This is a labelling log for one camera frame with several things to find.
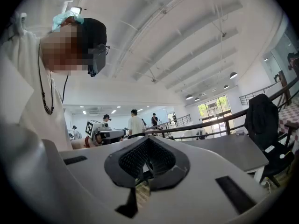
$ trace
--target ceiling light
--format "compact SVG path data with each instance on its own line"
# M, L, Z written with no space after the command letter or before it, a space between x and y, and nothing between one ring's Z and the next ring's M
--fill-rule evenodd
M187 95L186 96L186 99L192 99L193 98L193 95Z
M232 79L232 78L235 78L237 75L238 75L237 73L232 72L232 73L230 73L229 78L231 78L231 79Z
M71 7L71 12L80 14L82 11L81 7Z

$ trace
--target ceiling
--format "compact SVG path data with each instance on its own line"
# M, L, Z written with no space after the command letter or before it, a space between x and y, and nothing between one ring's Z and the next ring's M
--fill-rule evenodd
M160 109L159 106L154 107L147 107L147 106L141 106L136 105L132 107L131 105L122 105L120 108L117 108L115 105L85 105L84 107L75 106L75 105L64 105L64 108L69 111L71 114L83 114L82 110L86 111L86 114L88 115L94 115L94 116L104 116L105 114L109 114L109 116L129 116L131 115L132 109L137 109L142 111L139 111L139 113L151 111L152 109Z
M258 10L249 9L254 7L250 0L75 1L70 5L82 7L83 17L107 27L111 50L99 79L157 89L162 85L182 97L211 97L222 93L224 85L236 86L259 51L251 43L259 42L252 37L258 32L250 33L249 28L260 21L255 17ZM252 52L242 63L247 50ZM231 80L233 71L238 76Z

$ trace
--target person in black shirt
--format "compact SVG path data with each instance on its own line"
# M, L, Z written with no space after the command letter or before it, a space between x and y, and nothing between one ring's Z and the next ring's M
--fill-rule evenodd
M156 117L156 114L153 113L153 117L151 117L151 123L156 126L158 122L158 117Z

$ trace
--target white t-shirt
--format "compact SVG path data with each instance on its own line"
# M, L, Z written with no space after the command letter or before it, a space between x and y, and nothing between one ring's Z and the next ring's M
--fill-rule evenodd
M49 115L43 107L42 89L38 72L40 63L41 78L47 106L51 109L50 72L45 69L38 57L39 39L26 30L3 43L1 50L33 88L25 109L21 113L20 125L34 131L40 139L53 141L58 151L72 150L65 119L64 109L58 90L52 79L54 111Z
M137 116L131 117L128 121L128 130L132 130L132 134L142 133L145 130L142 119Z

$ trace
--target desk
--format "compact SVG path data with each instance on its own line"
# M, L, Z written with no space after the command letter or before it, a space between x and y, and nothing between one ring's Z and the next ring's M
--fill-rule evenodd
M269 163L262 151L247 136L231 134L207 140L182 141L195 147L213 151L246 173L255 172L254 179L259 182L264 167Z
M288 133L288 127L285 127L287 122L292 122L299 124L299 98L295 98L292 100L292 103L282 110L279 114L279 123L278 123L278 131L283 133ZM296 152L299 146L299 129L295 130L291 134L295 139L295 144L293 147L293 153Z

